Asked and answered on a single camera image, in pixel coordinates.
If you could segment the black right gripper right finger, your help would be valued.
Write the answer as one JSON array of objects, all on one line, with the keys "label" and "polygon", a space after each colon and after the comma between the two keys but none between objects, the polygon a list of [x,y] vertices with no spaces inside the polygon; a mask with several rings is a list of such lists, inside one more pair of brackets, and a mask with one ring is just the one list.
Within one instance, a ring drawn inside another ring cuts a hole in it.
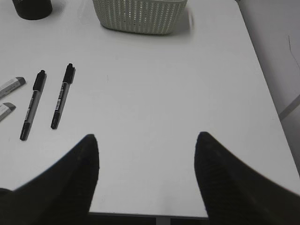
[{"label": "black right gripper right finger", "polygon": [[195,176],[211,225],[298,225],[300,197],[234,156],[208,132],[195,145]]}]

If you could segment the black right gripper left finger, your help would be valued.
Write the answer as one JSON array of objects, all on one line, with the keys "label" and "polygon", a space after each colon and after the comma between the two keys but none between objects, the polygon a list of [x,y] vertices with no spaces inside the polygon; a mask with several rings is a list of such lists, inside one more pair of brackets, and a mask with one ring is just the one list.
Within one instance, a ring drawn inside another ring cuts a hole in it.
[{"label": "black right gripper left finger", "polygon": [[14,191],[1,190],[2,225],[86,225],[99,178],[99,150],[86,135],[59,161]]}]

